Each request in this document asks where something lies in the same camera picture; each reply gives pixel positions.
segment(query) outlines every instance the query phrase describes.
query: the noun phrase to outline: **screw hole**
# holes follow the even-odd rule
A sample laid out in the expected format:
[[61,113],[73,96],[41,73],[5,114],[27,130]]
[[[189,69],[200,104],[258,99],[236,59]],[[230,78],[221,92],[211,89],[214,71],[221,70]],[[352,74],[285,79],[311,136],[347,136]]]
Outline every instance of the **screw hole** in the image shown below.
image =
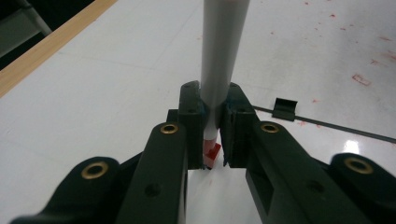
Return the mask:
[[108,165],[104,161],[89,164],[82,170],[81,176],[84,179],[96,179],[104,175],[108,170]]
[[268,123],[264,123],[262,125],[262,130],[265,131],[266,133],[277,133],[277,132],[279,132],[279,129],[275,125],[268,124]]
[[324,192],[324,187],[321,185],[318,181],[316,180],[310,180],[306,184],[306,187],[309,188],[310,190],[316,192],[316,193],[323,193]]
[[364,160],[354,158],[354,157],[349,157],[344,160],[344,164],[346,165],[347,168],[350,170],[355,171],[356,173],[362,174],[362,175],[369,175],[373,173],[373,167]]
[[175,124],[165,124],[161,127],[161,133],[175,133],[178,131],[178,127]]

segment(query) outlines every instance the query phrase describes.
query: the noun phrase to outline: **black cable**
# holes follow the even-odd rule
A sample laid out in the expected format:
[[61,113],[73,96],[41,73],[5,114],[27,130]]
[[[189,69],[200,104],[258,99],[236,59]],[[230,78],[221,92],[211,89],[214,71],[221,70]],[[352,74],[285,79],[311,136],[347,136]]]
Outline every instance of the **black cable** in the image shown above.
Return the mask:
[[[253,108],[256,109],[256,110],[262,111],[262,112],[266,112],[266,113],[270,113],[270,114],[273,113],[273,110],[271,110],[271,109],[262,108],[262,107],[259,107],[259,106],[256,106],[256,105],[254,105]],[[336,124],[323,122],[323,121],[320,121],[320,120],[303,118],[303,117],[300,117],[300,116],[296,116],[295,119],[300,120],[300,121],[305,121],[305,122],[308,122],[308,123],[314,123],[314,124],[317,124],[317,125],[320,125],[320,126],[323,126],[323,127],[328,127],[328,128],[340,130],[340,131],[347,132],[347,133],[355,133],[355,134],[358,134],[358,135],[362,135],[362,136],[366,136],[366,137],[370,137],[370,138],[378,139],[378,140],[381,140],[381,141],[385,141],[385,142],[390,142],[390,143],[396,144],[396,139],[391,138],[391,137],[386,137],[384,135],[380,135],[380,134],[376,134],[376,133],[367,133],[367,132],[359,131],[359,130],[356,130],[356,129],[351,129],[351,128],[339,126],[339,125],[336,125]]]

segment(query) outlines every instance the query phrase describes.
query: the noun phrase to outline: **black plastic part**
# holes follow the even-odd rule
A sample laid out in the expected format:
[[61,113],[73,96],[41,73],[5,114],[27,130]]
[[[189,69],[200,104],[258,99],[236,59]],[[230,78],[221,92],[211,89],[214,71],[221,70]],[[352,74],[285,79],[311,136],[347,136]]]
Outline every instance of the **black plastic part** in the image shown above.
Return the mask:
[[168,110],[168,115],[166,116],[166,122],[177,122],[178,110],[170,109]]
[[28,2],[35,7],[41,18],[54,31],[93,0],[29,0]]
[[199,82],[192,81],[181,86],[177,121],[187,130],[189,170],[203,168],[204,112]]
[[345,153],[332,158],[329,173],[375,223],[395,223],[396,178],[363,156]]
[[20,9],[18,3],[14,0],[2,0],[0,7],[0,21],[4,20],[6,17],[12,15]]
[[296,101],[276,98],[276,102],[273,110],[273,118],[294,121],[296,106],[297,106]]
[[263,223],[371,223],[285,128],[253,132],[247,183]]
[[246,168],[251,127],[258,120],[241,88],[231,83],[220,124],[224,165],[228,162],[231,168]]
[[[174,133],[162,131],[172,125]],[[115,223],[185,223],[187,171],[186,129],[180,123],[156,126]]]
[[136,170],[137,164],[139,163],[142,154],[143,152],[140,152],[120,165],[120,171],[117,175],[117,180],[120,184],[120,190],[118,191],[118,194],[122,194],[129,187],[132,177],[134,177],[134,171]]
[[[107,165],[100,177],[86,179],[82,171],[96,162]],[[119,172],[119,164],[110,158],[96,157],[77,165],[55,190],[42,212],[31,217],[19,217],[11,224],[79,224],[112,223],[118,212],[113,203],[116,199],[114,182]]]

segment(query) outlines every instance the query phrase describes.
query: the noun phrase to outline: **red stain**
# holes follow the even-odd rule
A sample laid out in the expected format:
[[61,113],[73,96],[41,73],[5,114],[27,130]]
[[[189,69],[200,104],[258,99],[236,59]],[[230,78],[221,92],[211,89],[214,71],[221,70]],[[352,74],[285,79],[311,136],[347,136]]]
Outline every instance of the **red stain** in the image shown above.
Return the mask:
[[390,59],[393,63],[396,63],[396,52],[388,50],[387,53],[382,53],[381,55],[384,56],[385,58]]
[[382,39],[382,40],[385,40],[385,41],[392,41],[391,39],[389,39],[389,38],[387,38],[386,36],[383,36],[383,35],[381,35],[379,38]]
[[370,62],[370,64],[372,64],[372,65],[382,65],[382,66],[387,67],[386,64],[381,63],[381,62],[379,62],[379,61],[377,61],[377,60],[374,60],[374,59],[372,59],[372,61]]
[[303,127],[306,124],[306,122],[305,121],[301,121],[301,122],[297,122],[297,124]]
[[209,167],[210,169],[213,168],[215,165],[216,158],[219,155],[219,150],[221,148],[220,144],[215,144],[215,147],[210,149],[208,152],[204,153],[204,165]]
[[371,81],[365,79],[365,78],[364,78],[362,75],[360,75],[360,74],[355,74],[355,75],[353,75],[352,78],[353,78],[355,81],[359,82],[361,85],[364,85],[364,86],[370,86],[370,84],[371,84]]
[[379,62],[378,62],[377,60],[372,59],[371,64],[373,64],[373,65],[379,65]]

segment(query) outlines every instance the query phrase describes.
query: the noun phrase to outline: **red object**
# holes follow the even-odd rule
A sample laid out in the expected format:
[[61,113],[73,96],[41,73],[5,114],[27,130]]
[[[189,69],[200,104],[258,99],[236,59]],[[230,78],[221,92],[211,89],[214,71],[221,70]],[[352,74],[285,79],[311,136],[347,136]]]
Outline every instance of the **red object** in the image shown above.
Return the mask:
[[365,79],[362,75],[359,74],[355,74],[352,78],[364,86],[370,86],[371,84],[371,81]]
[[212,169],[215,165],[215,160],[219,155],[220,148],[221,145],[216,143],[212,149],[204,153],[204,165],[207,166],[209,169]]
[[212,140],[204,140],[204,154],[209,153],[210,150],[215,148],[218,138]]

